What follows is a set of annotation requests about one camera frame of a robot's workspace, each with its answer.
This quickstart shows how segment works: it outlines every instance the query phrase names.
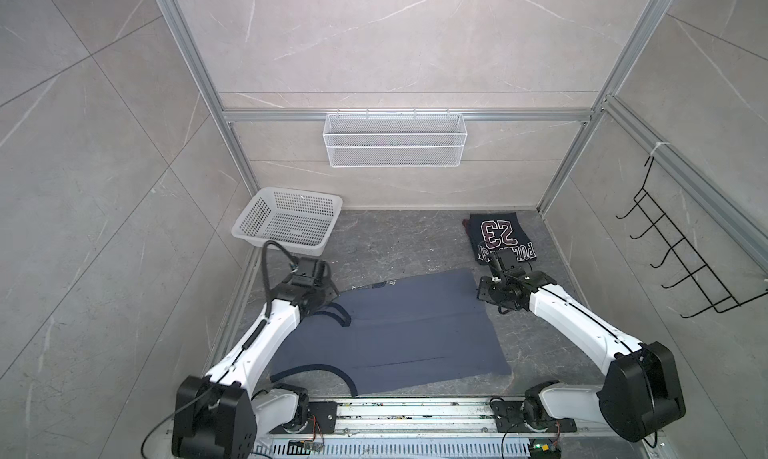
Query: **metal beam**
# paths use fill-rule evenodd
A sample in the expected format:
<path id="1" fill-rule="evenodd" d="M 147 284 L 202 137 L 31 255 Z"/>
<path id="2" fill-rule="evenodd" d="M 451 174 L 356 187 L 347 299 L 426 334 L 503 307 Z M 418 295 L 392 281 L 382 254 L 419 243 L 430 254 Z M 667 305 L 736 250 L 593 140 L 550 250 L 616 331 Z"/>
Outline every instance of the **metal beam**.
<path id="1" fill-rule="evenodd" d="M 666 144 L 620 99 L 609 97 L 605 109 L 616 122 L 654 158 L 677 183 L 722 227 L 744 251 L 768 272 L 768 234 L 716 185 L 712 184 L 672 144 Z"/>
<path id="2" fill-rule="evenodd" d="M 592 111 L 586 108 L 545 108 L 545 109 L 477 109 L 477 108 L 412 108 L 412 109 L 227 109 L 224 118 L 230 122 L 253 121 L 301 121 L 325 120 L 328 114 L 428 114 L 461 113 L 465 120 L 579 120 L 588 121 Z"/>
<path id="3" fill-rule="evenodd" d="M 554 174 L 552 182 L 544 192 L 542 200 L 539 201 L 537 209 L 543 216 L 549 211 L 555 196 L 558 195 L 563 184 L 565 184 L 565 180 L 571 174 L 571 170 L 581 156 L 581 152 L 584 150 L 584 147 L 587 146 L 592 133 L 600 122 L 600 118 L 602 118 L 604 113 L 603 102 L 607 96 L 615 95 L 621 87 L 621 84 L 627 79 L 632 66 L 635 61 L 638 60 L 643 49 L 645 49 L 645 45 L 648 43 L 650 36 L 656 31 L 656 27 L 661 22 L 661 19 L 664 17 L 664 13 L 667 12 L 667 9 L 669 9 L 669 6 L 672 5 L 672 1 L 673 0 L 648 0 L 645 10 L 643 10 L 642 15 L 640 16 L 638 25 L 635 27 L 634 31 L 632 31 L 629 41 L 624 46 L 624 50 L 621 51 L 621 55 L 616 61 L 614 69 L 611 70 L 608 80 L 605 81 L 602 90 L 600 90 L 600 94 L 598 94 L 598 98 L 594 102 L 590 123 L 579 130 L 574 142 L 571 144 L 563 161 L 560 163 L 558 171 Z"/>
<path id="4" fill-rule="evenodd" d="M 216 123 L 216 127 L 219 129 L 221 136 L 224 138 L 227 149 L 230 150 L 232 159 L 235 161 L 237 169 L 240 171 L 240 176 L 243 176 L 248 192 L 251 195 L 255 195 L 259 190 L 259 185 L 256 183 L 256 177 L 253 170 L 251 170 L 248 164 L 243 147 L 240 145 L 240 141 L 237 140 L 234 131 L 230 125 L 226 122 L 224 115 L 222 114 L 224 108 L 221 105 L 216 89 L 214 88 L 214 82 L 210 79 L 210 75 L 205 68 L 203 59 L 200 56 L 200 52 L 197 51 L 192 34 L 187 27 L 187 22 L 184 20 L 184 16 L 181 13 L 176 0 L 155 0 L 158 3 L 160 12 L 163 13 L 165 21 L 168 23 L 170 33 L 174 36 L 176 44 L 179 46 L 179 51 L 184 57 L 184 61 L 187 63 L 187 67 L 192 73 L 192 78 L 197 84 L 197 88 L 200 90 L 200 95 L 203 97 L 210 115 Z"/>

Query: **black mounting plate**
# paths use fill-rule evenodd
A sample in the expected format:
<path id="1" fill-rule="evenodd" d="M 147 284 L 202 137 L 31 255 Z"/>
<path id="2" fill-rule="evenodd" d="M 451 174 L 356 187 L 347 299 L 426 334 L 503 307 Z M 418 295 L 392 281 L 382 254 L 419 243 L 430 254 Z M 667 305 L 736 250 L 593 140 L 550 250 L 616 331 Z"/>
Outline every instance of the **black mounting plate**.
<path id="1" fill-rule="evenodd" d="M 336 430 L 336 409 L 339 404 L 332 401 L 310 401 L 310 421 L 304 429 L 297 434 L 312 434 L 312 416 L 317 418 L 317 425 L 323 434 L 333 434 Z M 270 434 L 290 434 L 283 426 L 277 426 Z"/>
<path id="2" fill-rule="evenodd" d="M 560 432 L 576 432 L 576 423 L 573 419 L 557 419 L 547 422 L 546 431 L 532 431 L 523 421 L 523 411 L 521 409 L 523 401 L 491 401 L 491 410 L 493 418 L 496 421 L 497 432 L 558 432 L 560 422 Z"/>

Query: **white zip tie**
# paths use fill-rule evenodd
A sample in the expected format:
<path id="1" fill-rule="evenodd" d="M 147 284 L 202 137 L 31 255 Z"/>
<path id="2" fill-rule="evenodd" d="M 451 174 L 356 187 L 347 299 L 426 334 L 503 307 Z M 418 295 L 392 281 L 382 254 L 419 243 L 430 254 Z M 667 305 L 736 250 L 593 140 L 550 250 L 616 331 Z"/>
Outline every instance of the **white zip tie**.
<path id="1" fill-rule="evenodd" d="M 653 156 L 654 153 L 656 152 L 656 149 L 658 149 L 659 146 L 662 145 L 662 144 L 671 145 L 672 143 L 665 143 L 664 141 L 656 141 L 656 145 L 654 146 L 654 148 L 652 150 L 650 150 L 650 156 Z"/>

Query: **plastic basket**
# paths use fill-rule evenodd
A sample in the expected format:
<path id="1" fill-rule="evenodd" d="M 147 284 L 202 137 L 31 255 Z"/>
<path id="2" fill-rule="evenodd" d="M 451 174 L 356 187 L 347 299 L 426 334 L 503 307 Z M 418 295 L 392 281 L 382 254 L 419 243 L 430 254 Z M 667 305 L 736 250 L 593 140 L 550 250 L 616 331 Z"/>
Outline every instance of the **plastic basket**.
<path id="1" fill-rule="evenodd" d="M 332 167 L 458 166 L 467 128 L 460 113 L 337 113 L 322 138 Z"/>
<path id="2" fill-rule="evenodd" d="M 256 247 L 277 241 L 291 253 L 321 255 L 341 212 L 339 196 L 264 187 L 232 226 L 232 235 Z"/>

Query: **vertical metal post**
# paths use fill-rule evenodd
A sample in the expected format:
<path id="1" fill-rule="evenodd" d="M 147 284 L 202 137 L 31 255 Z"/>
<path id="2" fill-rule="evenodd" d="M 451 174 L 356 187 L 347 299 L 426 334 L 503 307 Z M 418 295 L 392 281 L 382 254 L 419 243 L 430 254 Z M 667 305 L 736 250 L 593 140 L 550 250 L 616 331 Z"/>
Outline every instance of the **vertical metal post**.
<path id="1" fill-rule="evenodd" d="M 210 110 L 210 115 L 214 119 L 221 136 L 224 138 L 227 149 L 232 154 L 232 159 L 240 171 L 240 176 L 243 176 L 248 192 L 252 196 L 255 195 L 256 191 L 259 190 L 259 185 L 256 182 L 254 171 L 250 168 L 250 163 L 243 151 L 242 145 L 240 145 L 240 141 L 224 118 L 224 108 L 214 88 L 214 82 L 210 79 L 200 52 L 197 51 L 192 34 L 187 27 L 187 22 L 184 20 L 178 3 L 176 0 L 155 1 L 158 2 L 158 7 L 168 23 L 170 33 L 174 36 L 179 46 L 179 51 L 181 51 L 181 55 L 184 57 L 184 61 L 192 73 L 192 78 L 194 78 L 197 88 L 200 90 L 200 94 Z"/>
<path id="2" fill-rule="evenodd" d="M 656 27 L 661 22 L 664 13 L 667 12 L 669 6 L 672 5 L 673 0 L 648 0 L 648 4 L 645 6 L 645 10 L 640 15 L 638 25 L 635 26 L 629 41 L 624 46 L 624 50 L 621 51 L 619 59 L 614 65 L 614 69 L 610 72 L 608 80 L 605 81 L 598 98 L 595 100 L 592 106 L 592 118 L 578 131 L 574 142 L 571 143 L 571 147 L 568 148 L 568 152 L 565 154 L 560 167 L 552 178 L 552 182 L 544 192 L 542 200 L 539 201 L 538 209 L 539 213 L 546 216 L 547 211 L 552 206 L 554 198 L 560 192 L 560 189 L 565 184 L 565 180 L 571 174 L 571 170 L 576 165 L 576 161 L 581 157 L 581 153 L 584 151 L 584 147 L 587 146 L 592 133 L 597 129 L 600 119 L 603 117 L 605 108 L 603 102 L 608 96 L 615 95 L 624 80 L 627 79 L 632 66 L 638 60 L 640 53 L 645 49 L 645 45 L 648 43 L 650 36 L 656 31 Z"/>

